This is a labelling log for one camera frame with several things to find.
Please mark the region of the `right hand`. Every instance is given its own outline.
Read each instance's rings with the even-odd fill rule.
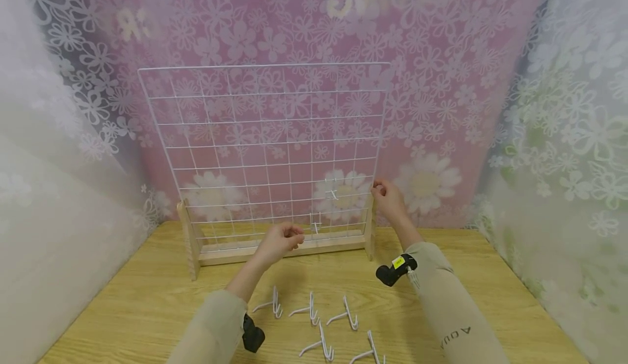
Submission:
[[[264,239],[257,246],[251,260],[264,269],[278,262],[286,253],[299,248],[305,236],[303,229],[296,224],[284,222],[268,229]]]
[[[396,225],[409,220],[406,203],[399,188],[386,179],[376,178],[371,194],[377,202],[377,210],[392,224]]]

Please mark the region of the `wooden table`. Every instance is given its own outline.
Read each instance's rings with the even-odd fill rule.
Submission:
[[[460,281],[492,324],[512,363],[586,364],[537,300],[525,289],[491,245],[478,233],[462,229],[423,229],[426,240],[445,253]],[[359,331],[347,320],[325,328],[335,348],[334,363],[348,363],[367,351],[367,330],[387,363],[446,363],[425,322],[421,303],[406,278],[390,288],[375,278],[380,264],[400,252],[390,228],[377,230],[376,260],[364,250],[286,258],[273,266],[257,287],[250,308],[270,301],[277,285],[284,307],[281,319],[259,310],[253,319],[266,340],[256,355],[240,347],[233,363],[324,363],[321,348],[298,358],[318,340],[307,314],[288,313],[307,306],[314,291],[323,321],[342,313],[347,295],[359,316]],[[164,363],[205,295],[227,284],[239,264],[202,268],[190,282],[181,227],[166,222],[90,303],[40,363]],[[360,363],[374,363],[362,359]]]

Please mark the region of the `daisy print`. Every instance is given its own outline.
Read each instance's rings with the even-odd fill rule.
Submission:
[[[359,217],[370,188],[371,183],[366,180],[366,175],[356,171],[345,175],[341,169],[335,169],[325,174],[325,181],[316,182],[314,209],[331,221]]]
[[[408,211],[427,214],[440,207],[441,198],[454,195],[454,187],[462,181],[460,170],[449,167],[449,157],[438,154],[417,154],[412,163],[400,167],[400,175],[394,183],[404,195]]]
[[[185,186],[195,188],[185,191],[191,211],[206,221],[231,220],[232,213],[247,202],[243,191],[229,183],[224,175],[214,175],[211,171],[194,175],[194,183]]]

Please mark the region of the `wooden stand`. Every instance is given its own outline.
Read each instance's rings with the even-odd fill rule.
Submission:
[[[177,204],[177,212],[183,225],[183,240],[188,257],[191,280],[198,278],[200,266],[210,266],[247,261],[255,250],[259,240],[239,241],[241,248],[219,248],[219,244],[203,244],[205,237],[198,225],[191,223],[187,209],[187,199]],[[363,229],[350,229],[341,232],[317,233],[305,235],[305,241],[298,249],[288,252],[287,257],[310,255],[313,253],[336,252],[364,248],[369,260],[375,252],[375,201],[369,195],[368,208],[363,218]]]

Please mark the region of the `wrist-mounted camera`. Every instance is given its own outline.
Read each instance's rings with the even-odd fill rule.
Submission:
[[[253,319],[248,314],[244,314],[242,328],[244,329],[244,334],[242,335],[244,349],[256,353],[266,339],[264,331],[255,326]]]
[[[393,286],[395,282],[404,274],[416,269],[416,260],[406,253],[402,253],[400,256],[394,258],[392,261],[392,267],[387,265],[381,265],[377,268],[375,276],[386,286]]]

